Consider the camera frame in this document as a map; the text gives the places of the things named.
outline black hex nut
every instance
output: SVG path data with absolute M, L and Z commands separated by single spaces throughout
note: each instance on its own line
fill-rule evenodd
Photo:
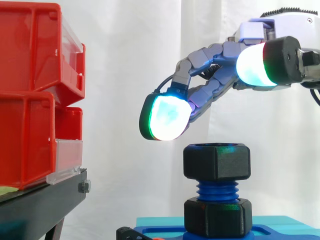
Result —
M 241 143 L 190 144 L 183 150 L 183 173 L 188 179 L 198 181 L 248 179 L 250 149 Z
M 252 206 L 238 203 L 203 202 L 196 197 L 184 203 L 184 227 L 205 238 L 242 238 L 252 229 Z

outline red plastic drawer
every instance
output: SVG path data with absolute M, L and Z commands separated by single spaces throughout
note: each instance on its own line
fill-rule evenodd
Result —
M 0 186 L 24 189 L 53 173 L 56 178 L 57 172 L 80 168 L 80 108 L 55 108 L 49 92 L 0 91 L 0 113 Z M 76 148 L 68 148 L 70 143 Z
M 85 46 L 58 4 L 0 1 L 0 33 L 1 91 L 51 92 L 63 107 L 85 97 Z

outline blue threaded bolt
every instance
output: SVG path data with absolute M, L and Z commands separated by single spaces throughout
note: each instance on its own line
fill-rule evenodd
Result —
M 204 202 L 218 202 L 224 204 L 234 204 L 238 202 L 237 198 L 239 197 L 239 195 L 237 194 L 237 192 L 239 191 L 239 189 L 236 187 L 238 185 L 236 181 L 198 182 L 198 200 Z

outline white backdrop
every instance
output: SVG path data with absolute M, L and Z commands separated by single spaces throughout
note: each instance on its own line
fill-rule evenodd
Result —
M 196 182 L 183 176 L 183 148 L 202 142 L 251 149 L 252 177 L 239 187 L 254 215 L 320 227 L 320 107 L 307 89 L 230 90 L 175 141 L 144 140 L 138 128 L 145 97 L 188 53 L 223 42 L 265 11 L 319 11 L 318 0 L 57 3 L 86 45 L 86 99 L 76 106 L 84 112 L 83 167 L 92 181 L 87 199 L 66 217 L 62 240 L 112 240 L 137 217 L 182 216 L 183 203 L 196 195 Z

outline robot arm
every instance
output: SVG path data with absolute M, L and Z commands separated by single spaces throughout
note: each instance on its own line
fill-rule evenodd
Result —
M 172 77 L 147 97 L 141 134 L 149 140 L 177 138 L 230 88 L 273 91 L 299 83 L 320 89 L 319 33 L 318 13 L 299 8 L 281 8 L 241 23 L 223 44 L 201 48 L 178 62 Z M 189 89 L 197 75 L 206 84 Z M 171 78 L 171 86 L 160 93 Z

